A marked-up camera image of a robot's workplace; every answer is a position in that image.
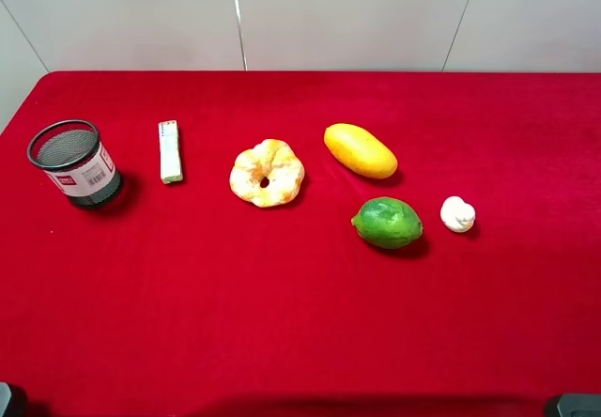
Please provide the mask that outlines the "small white duck figurine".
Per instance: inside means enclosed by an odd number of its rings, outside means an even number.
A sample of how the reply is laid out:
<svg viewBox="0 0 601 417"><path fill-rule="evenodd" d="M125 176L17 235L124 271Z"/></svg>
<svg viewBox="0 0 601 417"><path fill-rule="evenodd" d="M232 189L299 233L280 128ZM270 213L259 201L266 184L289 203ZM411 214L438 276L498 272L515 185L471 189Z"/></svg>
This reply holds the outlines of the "small white duck figurine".
<svg viewBox="0 0 601 417"><path fill-rule="evenodd" d="M440 209L443 224L455 233L469 231L475 223L475 209L459 196L446 198Z"/></svg>

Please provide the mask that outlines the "dark object bottom right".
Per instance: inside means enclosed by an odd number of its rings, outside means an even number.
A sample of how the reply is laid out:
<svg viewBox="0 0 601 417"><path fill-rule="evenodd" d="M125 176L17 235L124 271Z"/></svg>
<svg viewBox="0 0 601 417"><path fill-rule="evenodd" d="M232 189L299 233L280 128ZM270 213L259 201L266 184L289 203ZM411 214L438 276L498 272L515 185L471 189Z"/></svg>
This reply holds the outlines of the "dark object bottom right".
<svg viewBox="0 0 601 417"><path fill-rule="evenodd" d="M601 417L601 394L561 394L545 404L547 417Z"/></svg>

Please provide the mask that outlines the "dark object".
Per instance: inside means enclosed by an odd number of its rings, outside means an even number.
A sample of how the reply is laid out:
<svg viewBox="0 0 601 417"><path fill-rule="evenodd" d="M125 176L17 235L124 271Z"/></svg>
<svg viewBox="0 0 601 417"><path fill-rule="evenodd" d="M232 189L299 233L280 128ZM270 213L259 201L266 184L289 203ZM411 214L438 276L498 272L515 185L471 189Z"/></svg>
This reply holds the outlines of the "dark object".
<svg viewBox="0 0 601 417"><path fill-rule="evenodd" d="M0 383L0 417L24 417L26 406L27 396L21 387Z"/></svg>
<svg viewBox="0 0 601 417"><path fill-rule="evenodd" d="M601 417L601 394L561 394L545 404L547 417Z"/></svg>

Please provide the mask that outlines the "dark object bottom left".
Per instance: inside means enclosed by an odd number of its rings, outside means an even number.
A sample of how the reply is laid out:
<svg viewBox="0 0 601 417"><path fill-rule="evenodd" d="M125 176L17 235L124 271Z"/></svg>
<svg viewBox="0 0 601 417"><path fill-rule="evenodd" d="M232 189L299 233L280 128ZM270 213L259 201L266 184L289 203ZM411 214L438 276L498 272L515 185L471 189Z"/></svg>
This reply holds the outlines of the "dark object bottom left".
<svg viewBox="0 0 601 417"><path fill-rule="evenodd" d="M27 396L21 387L0 383L0 417L24 417L26 406Z"/></svg>

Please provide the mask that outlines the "orange white twisted bread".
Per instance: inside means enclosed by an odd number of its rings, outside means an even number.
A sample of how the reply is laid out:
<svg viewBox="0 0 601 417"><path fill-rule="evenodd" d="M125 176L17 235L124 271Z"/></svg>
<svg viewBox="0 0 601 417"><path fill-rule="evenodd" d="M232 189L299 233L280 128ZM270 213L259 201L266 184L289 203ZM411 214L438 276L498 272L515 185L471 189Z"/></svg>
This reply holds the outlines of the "orange white twisted bread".
<svg viewBox="0 0 601 417"><path fill-rule="evenodd" d="M229 185L240 199L270 208L295 199L304 176L304 166L288 143L265 139L237 156Z"/></svg>

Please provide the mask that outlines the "yellow mango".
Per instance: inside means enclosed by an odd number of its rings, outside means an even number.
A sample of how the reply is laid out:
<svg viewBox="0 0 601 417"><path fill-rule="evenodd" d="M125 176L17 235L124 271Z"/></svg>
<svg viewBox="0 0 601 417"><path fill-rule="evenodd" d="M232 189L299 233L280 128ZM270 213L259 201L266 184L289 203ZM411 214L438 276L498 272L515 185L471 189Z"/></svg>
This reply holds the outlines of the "yellow mango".
<svg viewBox="0 0 601 417"><path fill-rule="evenodd" d="M324 143L338 162L358 175L384 179L397 170L394 154L362 127L333 124L324 132Z"/></svg>

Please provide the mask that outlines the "green lime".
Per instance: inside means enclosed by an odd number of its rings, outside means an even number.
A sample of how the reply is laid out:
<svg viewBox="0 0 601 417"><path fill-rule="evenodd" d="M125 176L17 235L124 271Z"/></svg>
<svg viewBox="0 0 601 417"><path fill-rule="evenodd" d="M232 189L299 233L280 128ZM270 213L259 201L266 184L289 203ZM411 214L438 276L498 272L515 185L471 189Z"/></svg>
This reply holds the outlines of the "green lime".
<svg viewBox="0 0 601 417"><path fill-rule="evenodd" d="M368 243L383 249L399 249L419 239L423 223L404 201L382 196L366 201L351 224Z"/></svg>

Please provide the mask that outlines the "white green small box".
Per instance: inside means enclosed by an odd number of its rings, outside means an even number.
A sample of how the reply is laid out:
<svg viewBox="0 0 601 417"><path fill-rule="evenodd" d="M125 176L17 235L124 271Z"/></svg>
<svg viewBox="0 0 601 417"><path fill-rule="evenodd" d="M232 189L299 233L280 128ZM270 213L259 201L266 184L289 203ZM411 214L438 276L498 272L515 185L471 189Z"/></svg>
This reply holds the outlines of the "white green small box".
<svg viewBox="0 0 601 417"><path fill-rule="evenodd" d="M163 184L183 179L179 155L179 132L175 120L163 121L158 125L160 147L160 177Z"/></svg>

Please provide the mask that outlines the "red tablecloth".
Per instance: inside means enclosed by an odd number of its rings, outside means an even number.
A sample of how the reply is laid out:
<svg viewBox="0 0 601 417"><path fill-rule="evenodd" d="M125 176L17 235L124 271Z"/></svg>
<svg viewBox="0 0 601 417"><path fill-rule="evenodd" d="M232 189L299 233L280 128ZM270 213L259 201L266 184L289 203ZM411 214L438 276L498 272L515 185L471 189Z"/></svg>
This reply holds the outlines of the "red tablecloth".
<svg viewBox="0 0 601 417"><path fill-rule="evenodd" d="M74 207L27 158L94 124L123 179ZM163 184L175 120L183 179ZM358 175L347 123L396 157ZM305 169L291 202L237 197L265 139ZM399 249L351 224L409 204ZM459 196L465 233L440 218ZM600 390L596 74L54 72L1 136L1 378L36 416L539 416Z"/></svg>

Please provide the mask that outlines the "black mesh pen cup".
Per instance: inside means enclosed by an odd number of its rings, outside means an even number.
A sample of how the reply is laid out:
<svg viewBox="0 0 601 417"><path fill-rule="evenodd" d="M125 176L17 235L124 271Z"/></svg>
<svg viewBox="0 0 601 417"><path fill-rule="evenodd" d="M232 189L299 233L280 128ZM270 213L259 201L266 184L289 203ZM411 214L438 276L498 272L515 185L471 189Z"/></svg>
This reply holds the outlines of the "black mesh pen cup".
<svg viewBox="0 0 601 417"><path fill-rule="evenodd" d="M79 209L107 205L123 185L98 128L85 120L64 120L44 128L29 143L27 158Z"/></svg>

